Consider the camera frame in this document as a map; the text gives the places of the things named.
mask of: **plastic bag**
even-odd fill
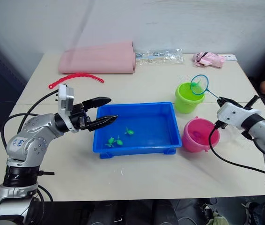
[[[136,61],[138,65],[143,64],[179,64],[183,63],[183,50],[167,49],[167,50],[156,50],[137,52]]]

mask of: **white table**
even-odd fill
[[[48,85],[62,78],[58,73],[60,54],[45,54],[21,94],[18,104],[34,104],[51,90]],[[249,102],[256,94],[247,76],[236,61],[227,61],[223,68],[195,67],[192,54],[184,55],[183,64],[142,65],[134,74],[98,75],[104,84],[91,78],[80,77],[66,81],[74,88],[75,103],[97,96],[106,96],[113,103],[174,102],[177,86],[190,82],[198,74],[209,77],[209,89],[218,96],[237,102]],[[49,97],[42,104],[55,103]],[[215,103],[216,98],[206,94],[204,102]]]
[[[26,112],[31,105],[16,105],[11,114]],[[256,103],[265,117],[265,106]],[[200,104],[193,113],[176,112],[180,134],[195,116],[216,121],[216,103]],[[35,113],[55,113],[57,105],[39,105]],[[96,109],[88,112],[96,117]],[[20,118],[6,126],[6,139],[18,129]],[[224,140],[215,150],[233,162],[265,169],[262,154],[240,135],[222,134]],[[41,165],[55,176],[38,178],[55,201],[124,200],[155,198],[199,198],[265,195],[265,175],[229,165],[211,151],[188,153],[177,149],[175,155],[145,154],[100,159],[92,152],[93,132],[66,133],[53,140]],[[0,139],[0,183],[6,168],[6,153]]]

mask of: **pink plastic bucket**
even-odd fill
[[[184,127],[183,144],[189,152],[200,152],[209,150],[208,137],[213,129],[213,123],[209,120],[196,117],[189,121]],[[212,146],[214,147],[220,138],[218,130],[212,135]]]

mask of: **green plastic bucket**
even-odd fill
[[[191,90],[191,83],[182,83],[175,92],[175,108],[180,113],[191,113],[204,99],[204,93],[195,95]]]

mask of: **red plastic chain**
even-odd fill
[[[76,77],[91,77],[95,80],[98,80],[99,82],[101,83],[104,83],[104,79],[101,79],[100,77],[98,76],[94,76],[92,74],[86,74],[86,73],[77,73],[77,74],[70,74],[68,76],[64,76],[62,77],[61,79],[58,79],[56,82],[48,85],[48,88],[49,89],[53,89],[55,86],[57,86],[59,83],[62,83],[66,80],[69,80],[69,79],[72,79],[72,78],[76,78]]]

